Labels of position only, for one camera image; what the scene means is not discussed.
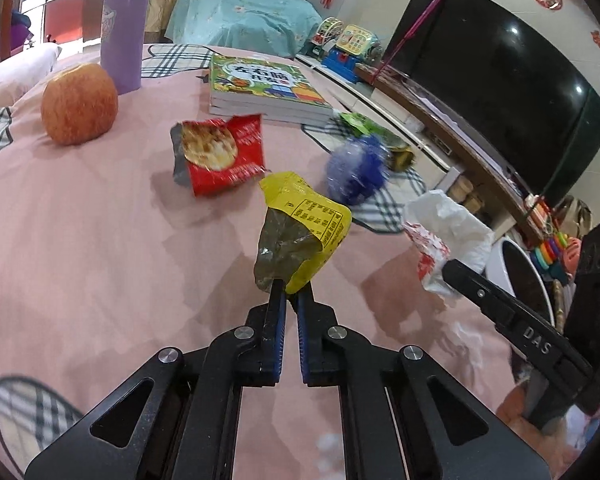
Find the blue plastic wrapper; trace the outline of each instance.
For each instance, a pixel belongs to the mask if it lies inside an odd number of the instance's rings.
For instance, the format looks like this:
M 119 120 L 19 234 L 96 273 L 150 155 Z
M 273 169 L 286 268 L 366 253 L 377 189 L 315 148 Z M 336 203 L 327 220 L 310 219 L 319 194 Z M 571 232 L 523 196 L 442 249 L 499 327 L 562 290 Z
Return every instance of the blue plastic wrapper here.
M 343 205 L 357 205 L 384 186 L 386 148 L 375 136 L 349 139 L 331 153 L 327 163 L 327 196 Z

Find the brown bag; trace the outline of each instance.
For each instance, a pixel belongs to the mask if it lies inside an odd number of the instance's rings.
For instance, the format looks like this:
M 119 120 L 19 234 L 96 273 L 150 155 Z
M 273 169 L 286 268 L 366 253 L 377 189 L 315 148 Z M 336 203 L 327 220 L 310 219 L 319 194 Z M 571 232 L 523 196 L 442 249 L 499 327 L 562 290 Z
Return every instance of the brown bag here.
M 582 238 L 593 228 L 589 206 L 571 195 L 564 197 L 555 207 L 554 219 L 560 231 L 573 238 Z

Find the bolt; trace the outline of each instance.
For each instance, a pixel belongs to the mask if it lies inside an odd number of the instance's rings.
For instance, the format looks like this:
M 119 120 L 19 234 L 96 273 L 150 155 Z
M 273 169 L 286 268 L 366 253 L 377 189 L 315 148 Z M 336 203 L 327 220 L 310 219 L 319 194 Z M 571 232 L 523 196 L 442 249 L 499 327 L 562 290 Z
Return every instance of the bolt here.
M 347 329 L 343 326 L 332 326 L 327 330 L 327 335 L 331 339 L 344 339 L 347 336 Z
M 419 361 L 424 355 L 422 348 L 416 345 L 405 346 L 402 353 L 409 361 Z
M 239 326 L 234 330 L 234 335 L 238 339 L 251 339 L 253 337 L 253 328 L 250 326 Z
M 163 348 L 158 354 L 158 359 L 165 364 L 173 363 L 177 358 L 178 351 L 175 348 Z

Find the black tv screen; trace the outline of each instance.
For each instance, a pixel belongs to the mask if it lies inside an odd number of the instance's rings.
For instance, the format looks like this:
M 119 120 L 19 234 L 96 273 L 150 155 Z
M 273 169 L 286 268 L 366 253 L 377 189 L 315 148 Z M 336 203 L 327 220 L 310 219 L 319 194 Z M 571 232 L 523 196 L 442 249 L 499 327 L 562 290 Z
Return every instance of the black tv screen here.
M 410 1 L 387 56 L 430 1 Z M 468 132 L 474 141 L 532 192 L 553 180 L 550 203 L 600 147 L 596 92 L 549 41 L 491 0 L 442 0 L 391 65 L 465 119 L 479 134 Z

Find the stack of books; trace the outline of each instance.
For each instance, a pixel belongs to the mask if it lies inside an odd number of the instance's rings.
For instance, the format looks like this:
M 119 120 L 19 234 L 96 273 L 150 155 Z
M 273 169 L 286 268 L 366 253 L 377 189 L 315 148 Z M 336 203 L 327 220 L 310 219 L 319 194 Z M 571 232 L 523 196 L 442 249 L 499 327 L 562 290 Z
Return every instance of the stack of books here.
M 246 57 L 214 54 L 210 112 L 223 117 L 262 114 L 271 121 L 323 126 L 333 109 L 300 69 Z

